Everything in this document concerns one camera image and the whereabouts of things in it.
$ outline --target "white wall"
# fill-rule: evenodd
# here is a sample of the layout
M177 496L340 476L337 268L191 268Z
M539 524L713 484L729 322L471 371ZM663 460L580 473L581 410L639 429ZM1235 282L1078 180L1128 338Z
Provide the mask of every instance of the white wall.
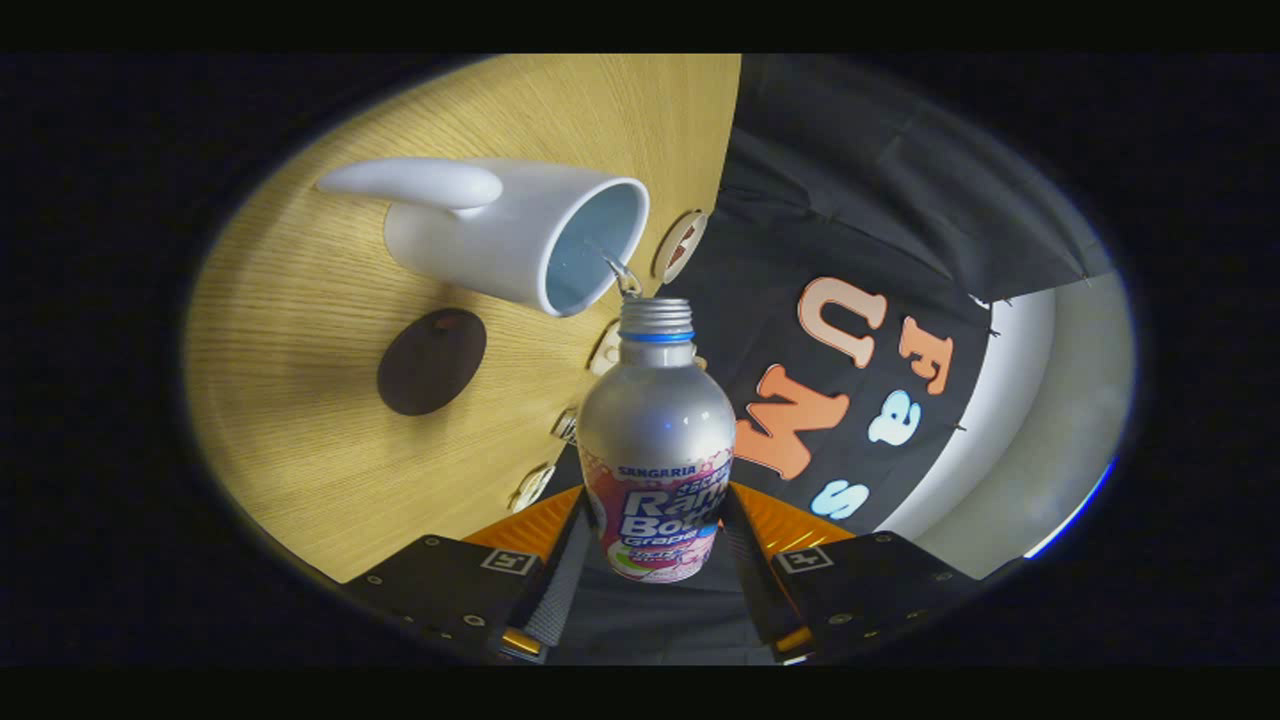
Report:
M1021 411L1029 377L1006 388L991 374L995 384L984 386L980 397L974 393L975 415L987 409L986 421L1000 432L977 445L961 438L960 451L948 456L932 491L916 501L918 518L909 510L899 523L918 529L938 519L908 537L975 578L1037 546L1079 507L1114 459L1133 404L1135 361L1129 302L1115 273L1094 278L1092 286L1082 281L1057 288L1052 347L1030 409ZM979 382L986 375L984 366ZM1010 419L1024 415L1012 442L1004 439L1007 419L989 414L1001 404L1007 404ZM957 436L982 433L977 421L961 425L969 432ZM965 464L986 462L996 446L1004 447L995 464L973 483L974 468ZM964 497L946 507L961 491Z
M991 337L960 425L878 530L916 541L996 466L1032 409L1053 346L1052 288L991 306Z

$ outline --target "bottle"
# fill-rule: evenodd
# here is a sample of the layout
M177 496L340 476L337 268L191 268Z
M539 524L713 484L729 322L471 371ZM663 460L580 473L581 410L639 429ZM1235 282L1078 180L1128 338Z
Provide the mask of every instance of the bottle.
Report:
M579 410L582 479L609 566L675 583L701 570L716 541L733 406L694 364L687 300L626 297L618 336L618 364Z

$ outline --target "round object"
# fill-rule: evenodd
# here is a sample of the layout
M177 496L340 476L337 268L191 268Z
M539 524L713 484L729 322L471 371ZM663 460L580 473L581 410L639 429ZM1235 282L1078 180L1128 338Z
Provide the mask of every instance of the round object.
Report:
M689 259L698 249L698 242L703 240L707 231L707 213L694 210L676 220L667 237L658 246L658 255L653 261L653 277L660 278L663 284L676 279L676 275L685 269Z
M426 415L458 396L484 359L484 323L456 307L404 328L378 366L378 395L401 415Z

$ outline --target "white pitcher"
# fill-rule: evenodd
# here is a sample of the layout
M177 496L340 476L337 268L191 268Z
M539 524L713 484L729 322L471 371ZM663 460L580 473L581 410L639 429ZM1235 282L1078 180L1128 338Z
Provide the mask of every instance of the white pitcher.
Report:
M635 178L526 160L387 158L316 187L390 201L383 233L401 265L558 318L613 284L596 247L627 263L649 218Z

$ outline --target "wooden surface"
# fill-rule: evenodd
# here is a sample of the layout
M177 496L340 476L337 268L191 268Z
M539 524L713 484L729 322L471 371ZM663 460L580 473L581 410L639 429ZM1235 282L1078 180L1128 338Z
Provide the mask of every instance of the wooden surface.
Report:
M201 269L184 336L189 409L219 480L338 582L420 534L461 538L507 516L525 475L563 448L550 429L596 379L586 364L617 295L554 319L416 275L383 245L385 202L315 181L399 155L636 177L652 210L630 266L652 295L663 234L716 204L739 67L736 55L495 58L358 114L265 178ZM444 409L398 415L378 395L378 364L442 307L484 320L485 357Z

